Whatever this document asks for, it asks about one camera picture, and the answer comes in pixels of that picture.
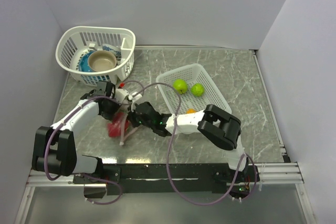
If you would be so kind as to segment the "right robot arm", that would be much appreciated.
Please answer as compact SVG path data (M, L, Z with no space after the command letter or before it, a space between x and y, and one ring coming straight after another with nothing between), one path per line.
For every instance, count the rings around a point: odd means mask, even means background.
M128 120L133 127L145 126L161 137L201 133L225 151L233 180L242 181L248 175L248 160L241 143L241 121L213 104L199 112L174 115L159 113L149 102L143 102L128 107Z

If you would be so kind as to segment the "green fake apple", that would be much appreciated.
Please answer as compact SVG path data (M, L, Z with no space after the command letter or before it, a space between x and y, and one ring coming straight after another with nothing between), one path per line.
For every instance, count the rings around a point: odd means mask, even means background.
M179 94L185 94L188 91L188 86L186 81L183 79L176 79L173 82L173 88L179 93Z

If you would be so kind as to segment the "white perforated rectangular basket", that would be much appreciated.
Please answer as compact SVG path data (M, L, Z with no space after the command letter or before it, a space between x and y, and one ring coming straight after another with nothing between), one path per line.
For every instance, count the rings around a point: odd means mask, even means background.
M202 65L193 63L167 71L158 75L156 82L162 82L172 86L177 79L184 80L188 87L188 91L181 95L182 101L179 101L173 89L164 85L158 86L171 113L175 113L176 109L179 109L179 114L185 114L189 109L194 109L198 112L205 109L209 104L213 104L228 113L232 113L223 94ZM200 97L196 97L191 93L192 86L197 83L201 84L204 88L204 94Z

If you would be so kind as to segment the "clear zip top bag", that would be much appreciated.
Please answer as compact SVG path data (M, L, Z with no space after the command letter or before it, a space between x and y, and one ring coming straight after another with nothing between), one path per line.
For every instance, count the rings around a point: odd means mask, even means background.
M123 123L122 123L122 126L121 126L121 136L116 137L116 138L112 138L112 137L110 137L110 138L118 141L120 146L124 146L125 142L131 137L131 135L133 135L138 130L138 127L133 127L130 120L128 119L128 105L122 105L117 110L117 112L115 114L117 114L118 112L125 112L127 114L127 118L124 118L124 120L123 120ZM114 115L112 116L111 119L108 119L107 124L112 121Z

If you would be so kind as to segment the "orange fake fruit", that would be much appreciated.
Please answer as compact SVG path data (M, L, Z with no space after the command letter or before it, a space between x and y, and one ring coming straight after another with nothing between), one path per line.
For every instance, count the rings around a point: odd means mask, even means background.
M192 113L196 113L197 111L195 109L188 109L186 111L186 114L192 114Z

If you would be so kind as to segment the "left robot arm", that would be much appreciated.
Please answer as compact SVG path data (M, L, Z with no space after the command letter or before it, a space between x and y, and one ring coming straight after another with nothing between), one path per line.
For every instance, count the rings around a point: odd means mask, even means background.
M99 81L97 87L85 93L60 121L38 128L31 168L45 172L50 180L59 176L85 174L92 183L100 182L104 177L102 159L77 154L75 137L98 115L111 120L128 95L128 91L122 87Z

